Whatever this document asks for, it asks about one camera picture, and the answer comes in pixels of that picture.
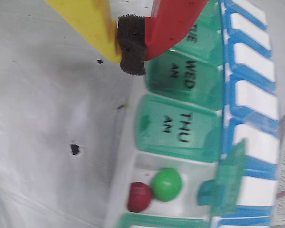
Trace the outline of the gripper red moving right finger with foam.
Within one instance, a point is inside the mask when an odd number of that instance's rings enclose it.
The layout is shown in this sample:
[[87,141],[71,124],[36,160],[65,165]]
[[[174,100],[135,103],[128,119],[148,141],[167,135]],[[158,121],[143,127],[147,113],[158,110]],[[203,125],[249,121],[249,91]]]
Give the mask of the gripper red moving right finger with foam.
[[120,16],[117,40],[122,51],[121,69],[130,75],[145,75],[144,63],[184,39],[207,3],[206,0],[155,0],[148,17]]

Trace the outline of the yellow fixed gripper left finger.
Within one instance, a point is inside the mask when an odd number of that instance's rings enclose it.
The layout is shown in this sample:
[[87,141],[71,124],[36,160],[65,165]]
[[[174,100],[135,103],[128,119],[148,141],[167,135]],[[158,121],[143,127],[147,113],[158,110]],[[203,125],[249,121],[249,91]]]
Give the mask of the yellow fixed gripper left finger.
[[108,0],[48,0],[47,3],[109,61],[119,63],[116,21]]

